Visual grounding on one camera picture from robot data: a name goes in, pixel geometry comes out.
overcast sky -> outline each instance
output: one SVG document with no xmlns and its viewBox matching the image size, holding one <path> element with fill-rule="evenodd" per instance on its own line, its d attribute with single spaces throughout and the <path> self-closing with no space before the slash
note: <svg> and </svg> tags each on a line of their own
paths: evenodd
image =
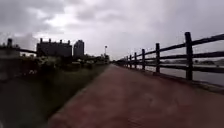
<svg viewBox="0 0 224 128">
<path fill-rule="evenodd" d="M 100 55 L 104 46 L 113 59 L 141 48 L 153 50 L 224 33 L 223 0 L 0 0 L 0 39 L 14 37 L 35 49 L 40 37 L 82 39 L 86 53 Z M 202 51 L 223 50 L 209 45 Z"/>
</svg>

river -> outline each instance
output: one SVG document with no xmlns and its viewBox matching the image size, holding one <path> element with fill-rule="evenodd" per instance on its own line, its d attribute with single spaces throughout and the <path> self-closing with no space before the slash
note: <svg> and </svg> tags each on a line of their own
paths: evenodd
<svg viewBox="0 0 224 128">
<path fill-rule="evenodd" d="M 155 72 L 155 67 L 146 66 L 146 70 Z M 185 76 L 186 76 L 186 71 L 179 70 L 179 69 L 161 68 L 160 72 L 163 74 L 182 77 L 182 78 L 185 78 Z M 218 84 L 218 85 L 224 86 L 224 74 L 219 74 L 219 73 L 207 73 L 207 72 L 194 71 L 193 72 L 193 80 L 209 82 L 212 84 Z"/>
</svg>

red brick path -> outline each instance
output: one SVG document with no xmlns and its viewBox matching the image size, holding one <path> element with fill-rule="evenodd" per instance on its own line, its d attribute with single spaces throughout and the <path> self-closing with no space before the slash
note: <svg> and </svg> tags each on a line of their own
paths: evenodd
<svg viewBox="0 0 224 128">
<path fill-rule="evenodd" d="M 224 96 L 111 65 L 49 128 L 224 128 Z"/>
</svg>

fence rail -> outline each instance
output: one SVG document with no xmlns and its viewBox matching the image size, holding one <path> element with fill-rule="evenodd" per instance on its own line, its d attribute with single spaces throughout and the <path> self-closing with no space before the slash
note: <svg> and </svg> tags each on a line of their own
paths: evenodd
<svg viewBox="0 0 224 128">
<path fill-rule="evenodd" d="M 185 43 L 173 45 L 166 48 L 160 48 L 160 44 L 156 43 L 155 50 L 145 52 L 145 49 L 142 49 L 141 54 L 137 55 L 137 53 L 135 53 L 134 56 L 130 55 L 129 57 L 125 57 L 119 60 L 118 63 L 121 63 L 122 65 L 126 67 L 130 67 L 130 68 L 134 66 L 134 68 L 136 69 L 137 69 L 137 65 L 141 65 L 142 70 L 145 70 L 146 66 L 155 67 L 157 73 L 160 73 L 160 68 L 185 70 L 187 80 L 193 80 L 193 71 L 224 74 L 224 68 L 221 68 L 221 67 L 199 67 L 199 66 L 193 65 L 194 58 L 224 57 L 224 51 L 197 53 L 197 54 L 193 53 L 193 46 L 195 45 L 201 45 L 201 44 L 211 43 L 211 42 L 221 41 L 221 40 L 224 40 L 224 34 L 192 41 L 191 33 L 186 32 Z M 171 51 L 178 48 L 186 48 L 186 54 L 160 56 L 161 52 Z M 151 55 L 151 54 L 155 54 L 156 57 L 146 58 L 146 55 Z M 186 64 L 181 66 L 175 65 L 175 64 L 172 64 L 172 65 L 161 64 L 161 60 L 167 60 L 167 59 L 184 59 L 186 60 Z"/>
</svg>

walkway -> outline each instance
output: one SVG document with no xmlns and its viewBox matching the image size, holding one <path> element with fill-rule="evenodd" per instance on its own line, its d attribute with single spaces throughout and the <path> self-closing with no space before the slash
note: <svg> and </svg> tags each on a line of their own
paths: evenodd
<svg viewBox="0 0 224 128">
<path fill-rule="evenodd" d="M 223 128 L 224 96 L 110 65 L 49 128 Z"/>
</svg>

